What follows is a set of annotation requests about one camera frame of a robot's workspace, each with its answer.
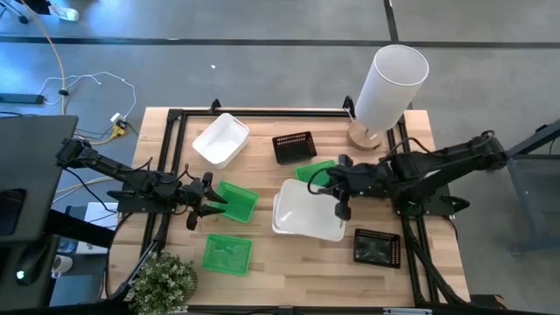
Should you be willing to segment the black computer mouse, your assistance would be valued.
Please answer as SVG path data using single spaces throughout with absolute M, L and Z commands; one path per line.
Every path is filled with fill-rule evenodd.
M 16 282 L 19 285 L 31 285 L 38 278 L 47 251 L 45 245 L 27 246 L 17 259 L 15 267 Z

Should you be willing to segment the black power strip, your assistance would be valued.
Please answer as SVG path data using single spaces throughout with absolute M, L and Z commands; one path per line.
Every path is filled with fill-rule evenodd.
M 45 97 L 41 94 L 8 94 L 0 93 L 0 102 L 21 104 L 42 104 Z

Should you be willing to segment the round wooden lamp base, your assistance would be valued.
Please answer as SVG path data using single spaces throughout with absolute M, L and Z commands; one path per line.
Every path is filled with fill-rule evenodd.
M 382 144 L 382 133 L 366 128 L 357 121 L 350 123 L 347 130 L 349 143 L 359 151 L 373 151 Z

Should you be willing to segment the black metal table frame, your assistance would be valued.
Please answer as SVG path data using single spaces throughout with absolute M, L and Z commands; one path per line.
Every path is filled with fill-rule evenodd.
M 139 138 L 132 165 L 142 165 L 153 157 L 157 168 L 165 134 L 168 111 L 176 108 L 147 108 L 139 127 Z M 223 170 L 216 170 L 192 147 L 193 140 L 215 120 L 207 109 L 187 114 L 181 160 L 189 172 L 199 176 L 213 172 L 214 187 L 222 180 L 246 187 L 259 194 L 258 204 L 249 223 L 222 215 L 201 219 L 196 231 L 186 229 L 186 216 L 172 215 L 166 250 L 194 261 L 198 288 L 189 301 L 194 305 L 243 306 L 413 306 L 406 251 L 402 250 L 400 269 L 356 263 L 352 259 L 354 230 L 366 228 L 402 235 L 400 218 L 388 201 L 352 200 L 352 220 L 346 225 L 342 241 L 280 235 L 272 231 L 272 200 L 286 179 L 294 178 L 294 169 L 315 160 L 335 159 L 346 153 L 354 162 L 374 163 L 388 151 L 387 137 L 375 152 L 360 152 L 347 145 L 350 119 L 343 109 L 257 108 L 248 114 L 231 108 L 217 108 L 216 114 L 232 111 L 232 116 L 249 127 L 248 144 Z M 275 159 L 271 138 L 309 130 L 318 155 L 312 162 L 280 165 Z M 147 214 L 132 215 L 119 229 L 109 258 L 110 292 L 130 274 L 136 265 L 144 237 Z M 465 272 L 455 231 L 447 219 L 425 219 L 431 257 L 446 282 L 458 296 L 469 300 Z M 246 276 L 214 272 L 201 267 L 208 235 L 232 235 L 252 240 L 253 248 Z

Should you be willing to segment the green plastic basket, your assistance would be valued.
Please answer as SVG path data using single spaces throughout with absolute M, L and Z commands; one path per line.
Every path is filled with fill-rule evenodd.
M 245 276 L 252 253 L 250 239 L 210 234 L 206 240 L 202 267 L 206 270 Z
M 326 186 L 329 181 L 329 176 L 326 174 L 325 169 L 333 167 L 336 164 L 334 160 L 326 160 L 298 167 L 295 170 L 296 178 L 303 182 L 309 182 L 312 179 L 314 185 Z
M 226 204 L 216 203 L 213 207 L 224 210 L 222 215 L 241 223 L 248 223 L 256 208 L 259 194 L 244 187 L 221 181 L 216 192 L 227 201 Z

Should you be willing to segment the white box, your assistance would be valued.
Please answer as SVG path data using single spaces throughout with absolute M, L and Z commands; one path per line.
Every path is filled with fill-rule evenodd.
M 91 221 L 97 226 L 115 231 L 118 220 L 121 217 L 121 215 L 116 212 L 118 203 L 109 202 L 106 203 L 105 206 L 107 209 L 99 202 L 89 202 L 85 213 L 85 221 Z M 108 253 L 108 249 L 78 241 L 75 253 L 77 255 L 104 255 Z

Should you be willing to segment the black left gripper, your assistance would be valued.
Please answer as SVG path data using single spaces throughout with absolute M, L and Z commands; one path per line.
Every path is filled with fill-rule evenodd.
M 190 185 L 182 185 L 178 189 L 178 203 L 192 209 L 186 219 L 188 230 L 193 231 L 196 228 L 198 218 L 225 213 L 224 209 L 204 203 L 204 199 L 220 204 L 228 203 L 212 188 L 213 176 L 211 172 L 205 172 L 202 178 L 195 178 Z

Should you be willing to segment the blue-grey metal cart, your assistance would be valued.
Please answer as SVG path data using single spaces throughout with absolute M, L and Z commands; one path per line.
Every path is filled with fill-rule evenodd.
M 507 151 L 507 169 L 529 226 L 528 241 L 513 248 L 514 255 L 560 249 L 560 232 L 554 233 L 546 220 L 546 214 L 560 214 L 560 154 L 535 153 L 554 143 L 560 144 L 560 119 Z

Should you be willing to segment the white mug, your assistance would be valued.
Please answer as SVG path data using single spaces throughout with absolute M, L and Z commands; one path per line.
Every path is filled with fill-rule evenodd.
M 52 263 L 51 277 L 57 279 L 68 272 L 73 266 L 73 259 L 66 255 L 56 255 Z

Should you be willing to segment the potted plant with white flowers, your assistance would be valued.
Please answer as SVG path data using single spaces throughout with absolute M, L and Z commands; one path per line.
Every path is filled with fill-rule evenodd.
M 163 250 L 148 256 L 125 301 L 137 315 L 166 315 L 183 308 L 197 287 L 194 262 Z

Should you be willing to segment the black plastic basket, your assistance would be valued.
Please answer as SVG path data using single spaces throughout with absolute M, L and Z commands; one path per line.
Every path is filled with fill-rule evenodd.
M 380 231 L 356 228 L 353 261 L 392 269 L 401 267 L 401 237 Z
M 300 162 L 317 156 L 310 131 L 272 138 L 276 161 L 280 165 Z

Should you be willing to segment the white plastic bin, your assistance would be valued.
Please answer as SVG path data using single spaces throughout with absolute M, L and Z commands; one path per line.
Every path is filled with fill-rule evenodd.
M 217 169 L 224 169 L 249 141 L 249 127 L 229 113 L 221 114 L 192 142 L 192 147 Z
M 346 223 L 335 215 L 337 203 L 331 195 L 311 194 L 305 182 L 287 179 L 273 199 L 272 229 L 277 234 L 339 242 Z

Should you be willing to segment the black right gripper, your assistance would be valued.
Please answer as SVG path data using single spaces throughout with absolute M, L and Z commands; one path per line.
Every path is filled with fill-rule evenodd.
M 351 197 L 379 197 L 379 182 L 375 176 L 376 164 L 354 164 L 347 154 L 338 156 L 338 163 L 325 172 L 329 176 L 326 188 L 318 189 L 318 194 L 332 195 L 338 203 L 335 215 L 343 221 L 351 219 Z

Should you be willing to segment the person's shoe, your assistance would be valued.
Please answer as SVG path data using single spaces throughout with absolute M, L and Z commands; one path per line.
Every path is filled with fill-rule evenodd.
M 80 13 L 73 8 L 50 4 L 48 10 L 51 15 L 68 22 L 78 22 L 80 19 Z

